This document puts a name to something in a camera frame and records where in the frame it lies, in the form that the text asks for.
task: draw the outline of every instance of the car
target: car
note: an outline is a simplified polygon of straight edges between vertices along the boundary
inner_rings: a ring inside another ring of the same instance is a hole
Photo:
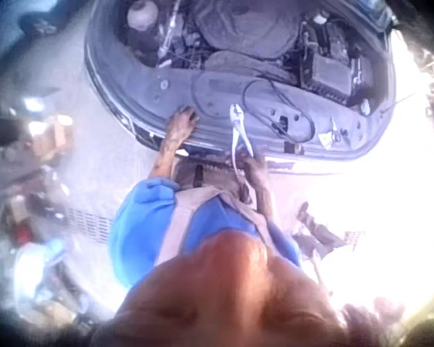
[[[0,66],[26,37],[53,35],[87,0],[0,0]]]
[[[86,66],[119,123],[153,149],[172,112],[193,105],[200,122],[181,153],[227,162],[238,103],[272,171],[347,163],[392,117],[394,15],[384,0],[306,2],[100,0]]]

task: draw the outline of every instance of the blue shirt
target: blue shirt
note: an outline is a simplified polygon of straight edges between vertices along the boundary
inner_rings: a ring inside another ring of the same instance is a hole
[[[153,269],[169,227],[178,190],[179,185],[169,179],[141,181],[120,207],[109,234],[108,251],[114,273],[124,286],[133,287]],[[192,253],[200,242],[223,228],[236,228],[259,238],[251,222],[214,197],[193,215],[182,252]],[[301,257],[295,241],[272,223],[269,223],[268,230],[278,252],[300,266]]]

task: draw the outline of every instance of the bolt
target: bolt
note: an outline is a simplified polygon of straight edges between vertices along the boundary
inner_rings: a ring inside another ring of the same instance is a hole
[[[166,90],[169,88],[169,81],[168,80],[162,80],[160,84],[161,90]]]

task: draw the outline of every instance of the engine cover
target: engine cover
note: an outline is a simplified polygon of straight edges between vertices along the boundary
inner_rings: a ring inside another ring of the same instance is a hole
[[[220,50],[275,59],[299,32],[297,1],[197,0],[194,16],[207,42]]]

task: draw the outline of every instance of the concrete floor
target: concrete floor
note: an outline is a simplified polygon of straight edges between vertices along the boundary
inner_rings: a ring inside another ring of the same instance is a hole
[[[60,170],[61,180],[70,191],[69,203],[84,213],[112,219],[128,191],[148,175],[156,153],[138,144],[117,124],[90,86],[83,64],[88,13],[88,9],[80,12],[64,32],[41,38],[23,52],[1,76],[0,94],[8,98],[43,87],[58,88],[51,97],[54,108],[75,123],[75,147]],[[396,69],[398,78],[417,73],[408,56]],[[415,91],[415,78],[398,84],[397,99]],[[17,80],[24,81],[19,88]],[[401,246],[402,239],[411,239],[413,245],[434,243],[434,144],[421,95],[396,106],[381,142],[363,160],[351,164],[346,173],[271,178],[281,227],[288,233],[298,227],[297,209],[309,201],[315,217],[340,235],[366,231],[382,242],[394,240]],[[90,251],[81,244],[91,247]],[[106,245],[88,244],[79,240],[75,247],[79,254],[69,262],[80,268],[80,278],[100,267],[101,272],[108,273],[97,274],[95,281],[104,292],[118,293],[119,298],[107,305],[114,311],[124,291],[116,283],[107,284],[114,279],[107,270]],[[80,257],[84,253],[96,254],[96,259],[82,270]],[[110,300],[106,296],[99,299]]]

